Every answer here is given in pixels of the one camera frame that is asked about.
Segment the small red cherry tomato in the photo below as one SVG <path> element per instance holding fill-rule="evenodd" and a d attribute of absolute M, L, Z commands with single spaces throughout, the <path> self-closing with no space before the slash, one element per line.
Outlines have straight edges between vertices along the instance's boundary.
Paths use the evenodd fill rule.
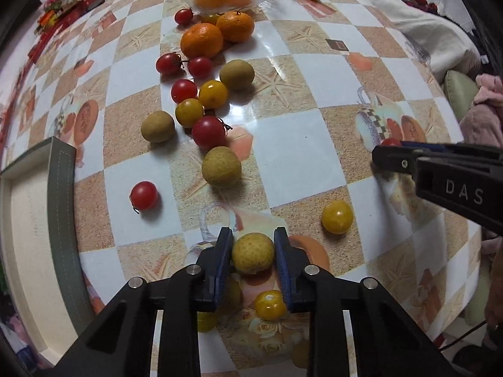
<path fill-rule="evenodd" d="M 384 139 L 381 142 L 381 145 L 386 145 L 386 146 L 401 146 L 401 141 L 398 140 L 398 139 L 396 139 L 396 138 L 389 137 L 387 139 Z"/>

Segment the brown longan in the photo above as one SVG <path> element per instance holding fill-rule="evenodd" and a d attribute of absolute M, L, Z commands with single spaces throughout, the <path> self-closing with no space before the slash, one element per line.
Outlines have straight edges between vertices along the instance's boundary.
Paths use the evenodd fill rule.
<path fill-rule="evenodd" d="M 149 114 L 141 124 L 141 135 L 150 143 L 168 141 L 175 133 L 172 116 L 165 111 L 155 111 Z"/>
<path fill-rule="evenodd" d="M 274 243 L 260 232 L 239 238 L 232 248 L 232 262 L 241 274 L 254 275 L 267 270 L 274 263 Z"/>
<path fill-rule="evenodd" d="M 206 153 L 201 173 L 211 186 L 224 188 L 233 186 L 240 180 L 242 166 L 230 148 L 218 146 Z"/>
<path fill-rule="evenodd" d="M 220 81 L 233 91 L 246 90 L 255 78 L 254 68 L 244 60 L 231 60 L 219 72 Z"/>

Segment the yellow cherry tomato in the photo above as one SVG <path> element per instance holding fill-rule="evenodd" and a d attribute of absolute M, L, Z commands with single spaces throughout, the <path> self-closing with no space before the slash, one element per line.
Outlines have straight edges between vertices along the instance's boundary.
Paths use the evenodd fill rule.
<path fill-rule="evenodd" d="M 272 289 L 258 294 L 253 302 L 256 314 L 264 320 L 276 321 L 287 314 L 280 290 Z"/>
<path fill-rule="evenodd" d="M 354 219 L 351 206 L 344 200 L 334 200 L 324 207 L 321 213 L 321 223 L 326 231 L 342 235 L 352 226 Z"/>
<path fill-rule="evenodd" d="M 229 100 L 229 90 L 218 80 L 204 83 L 199 90 L 198 99 L 205 109 L 218 109 Z"/>
<path fill-rule="evenodd" d="M 205 109 L 198 99 L 190 98 L 179 103 L 175 110 L 176 120 L 184 128 L 192 128 L 205 116 Z"/>

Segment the lone red cherry tomato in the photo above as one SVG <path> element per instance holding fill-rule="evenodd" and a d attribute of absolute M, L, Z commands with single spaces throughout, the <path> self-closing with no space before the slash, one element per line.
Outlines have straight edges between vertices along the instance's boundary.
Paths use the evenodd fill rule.
<path fill-rule="evenodd" d="M 130 192 L 130 203 L 135 212 L 152 209 L 158 200 L 158 190 L 154 183 L 141 181 Z"/>

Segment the pink fluffy cloth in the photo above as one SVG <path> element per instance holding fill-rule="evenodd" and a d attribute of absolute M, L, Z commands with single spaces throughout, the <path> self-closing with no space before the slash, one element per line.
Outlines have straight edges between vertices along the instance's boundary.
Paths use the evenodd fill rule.
<path fill-rule="evenodd" d="M 476 84 L 478 93 L 460 122 L 464 142 L 502 148 L 502 80 L 499 76 L 481 74 Z"/>

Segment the near left yellow tomato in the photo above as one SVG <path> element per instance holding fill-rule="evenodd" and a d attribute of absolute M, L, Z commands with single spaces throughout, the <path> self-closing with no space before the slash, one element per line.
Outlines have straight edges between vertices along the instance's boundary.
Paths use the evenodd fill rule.
<path fill-rule="evenodd" d="M 197 313 L 197 330 L 201 334 L 211 332 L 218 324 L 218 315 L 211 312 Z"/>

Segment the large red cherry tomato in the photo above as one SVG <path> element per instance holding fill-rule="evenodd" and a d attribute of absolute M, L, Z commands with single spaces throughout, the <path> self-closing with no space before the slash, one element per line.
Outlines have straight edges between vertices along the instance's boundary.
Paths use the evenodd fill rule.
<path fill-rule="evenodd" d="M 202 151 L 226 145 L 226 136 L 224 122 L 214 116 L 204 116 L 192 127 L 193 140 Z"/>

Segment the white quilted cushion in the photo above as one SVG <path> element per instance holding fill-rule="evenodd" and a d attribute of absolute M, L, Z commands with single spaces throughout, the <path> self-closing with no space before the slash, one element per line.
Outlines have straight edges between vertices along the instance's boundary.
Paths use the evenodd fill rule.
<path fill-rule="evenodd" d="M 439 6 L 438 14 L 414 8 L 404 0 L 368 0 L 412 44 L 429 55 L 429 65 L 437 81 L 454 70 L 470 77 L 482 71 L 478 48 L 472 41 L 473 25 L 461 0 L 426 0 Z"/>

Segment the green cream cardboard tray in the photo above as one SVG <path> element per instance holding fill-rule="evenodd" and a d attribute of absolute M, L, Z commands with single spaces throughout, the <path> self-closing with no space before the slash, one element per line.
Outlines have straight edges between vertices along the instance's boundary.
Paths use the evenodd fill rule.
<path fill-rule="evenodd" d="M 95 313 L 78 254 L 73 146 L 50 137 L 1 172 L 1 259 L 35 352 L 54 366 Z"/>

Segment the middle red cherry tomato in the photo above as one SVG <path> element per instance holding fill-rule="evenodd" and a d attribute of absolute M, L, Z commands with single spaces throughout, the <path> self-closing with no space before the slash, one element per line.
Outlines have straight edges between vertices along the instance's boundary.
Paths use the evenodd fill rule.
<path fill-rule="evenodd" d="M 173 84 L 170 95 L 172 100 L 179 104 L 187 99 L 195 99 L 198 95 L 198 88 L 189 79 L 179 79 Z"/>

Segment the red tomato beside mandarin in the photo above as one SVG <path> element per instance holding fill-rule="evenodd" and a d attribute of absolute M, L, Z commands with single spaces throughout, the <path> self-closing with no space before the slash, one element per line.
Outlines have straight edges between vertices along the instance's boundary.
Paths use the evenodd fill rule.
<path fill-rule="evenodd" d="M 212 60 L 205 56 L 196 57 L 188 61 L 188 72 L 193 78 L 207 78 L 212 74 L 212 69 Z"/>

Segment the left red cherry tomato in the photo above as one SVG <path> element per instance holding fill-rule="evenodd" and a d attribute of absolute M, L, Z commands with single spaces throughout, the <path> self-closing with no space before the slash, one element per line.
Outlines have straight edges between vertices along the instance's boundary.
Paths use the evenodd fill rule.
<path fill-rule="evenodd" d="M 182 68 L 182 57 L 175 52 L 161 55 L 156 61 L 155 67 L 162 76 L 176 74 Z"/>

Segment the rear orange mandarin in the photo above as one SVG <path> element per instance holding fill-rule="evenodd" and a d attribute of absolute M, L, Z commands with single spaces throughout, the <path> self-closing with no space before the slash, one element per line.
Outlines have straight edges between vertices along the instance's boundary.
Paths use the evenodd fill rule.
<path fill-rule="evenodd" d="M 224 40 L 231 43 L 244 43 L 253 34 L 255 23 L 250 15 L 241 11 L 229 11 L 219 16 L 216 27 Z"/>

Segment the orange mandarin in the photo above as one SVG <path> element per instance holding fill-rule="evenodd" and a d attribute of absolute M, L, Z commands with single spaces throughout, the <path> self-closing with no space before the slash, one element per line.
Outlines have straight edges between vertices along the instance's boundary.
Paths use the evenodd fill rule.
<path fill-rule="evenodd" d="M 244 43 L 253 34 L 255 23 L 250 15 L 241 11 L 229 11 L 219 16 L 216 27 L 224 40 L 231 43 Z"/>
<path fill-rule="evenodd" d="M 185 31 L 180 41 L 180 49 L 188 58 L 215 57 L 224 46 L 224 37 L 218 27 L 211 23 L 199 23 Z"/>

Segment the front orange mandarin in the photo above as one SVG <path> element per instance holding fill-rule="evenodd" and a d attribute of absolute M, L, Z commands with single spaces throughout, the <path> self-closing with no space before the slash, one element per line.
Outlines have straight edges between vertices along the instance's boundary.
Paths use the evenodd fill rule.
<path fill-rule="evenodd" d="M 215 57 L 224 46 L 224 37 L 218 27 L 211 23 L 199 23 L 185 31 L 180 41 L 180 49 L 188 58 Z"/>

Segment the top red cherry tomato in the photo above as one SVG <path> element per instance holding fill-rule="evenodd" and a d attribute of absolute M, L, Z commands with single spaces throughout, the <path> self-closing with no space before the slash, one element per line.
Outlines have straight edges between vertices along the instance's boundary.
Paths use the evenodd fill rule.
<path fill-rule="evenodd" d="M 174 21 L 177 25 L 190 25 L 194 19 L 194 12 L 190 8 L 182 8 L 174 15 Z"/>

